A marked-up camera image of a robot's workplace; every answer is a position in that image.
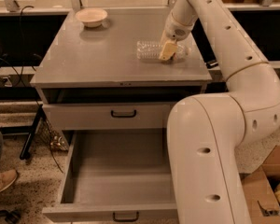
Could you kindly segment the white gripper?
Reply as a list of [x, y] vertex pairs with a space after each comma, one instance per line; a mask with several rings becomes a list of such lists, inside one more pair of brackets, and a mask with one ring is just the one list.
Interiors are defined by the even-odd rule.
[[168, 61], [175, 55], [178, 48], [178, 45], [175, 41], [185, 40], [191, 33], [195, 22], [195, 16], [190, 18], [189, 24], [184, 24], [181, 21], [177, 21], [173, 13], [168, 15], [160, 40], [161, 44], [164, 43], [161, 47], [161, 52], [159, 55], [160, 60]]

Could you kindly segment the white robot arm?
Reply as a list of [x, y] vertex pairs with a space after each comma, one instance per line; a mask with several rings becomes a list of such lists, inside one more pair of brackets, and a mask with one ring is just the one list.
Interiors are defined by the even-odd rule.
[[165, 45], [199, 21], [227, 83], [174, 105], [167, 145], [180, 224], [252, 224], [234, 150], [280, 126], [280, 79], [221, 0], [176, 0]]

